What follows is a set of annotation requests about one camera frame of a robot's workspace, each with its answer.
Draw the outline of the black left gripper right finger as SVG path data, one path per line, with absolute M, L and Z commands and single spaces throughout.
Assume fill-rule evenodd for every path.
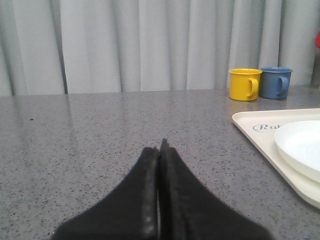
M 271 240 L 261 225 L 236 212 L 191 172 L 163 139 L 159 152 L 159 210 L 162 240 Z

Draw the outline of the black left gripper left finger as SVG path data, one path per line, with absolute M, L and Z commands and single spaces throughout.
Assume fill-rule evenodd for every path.
M 158 239 L 158 157 L 156 148 L 144 148 L 115 189 L 85 212 L 61 224 L 52 239 Z

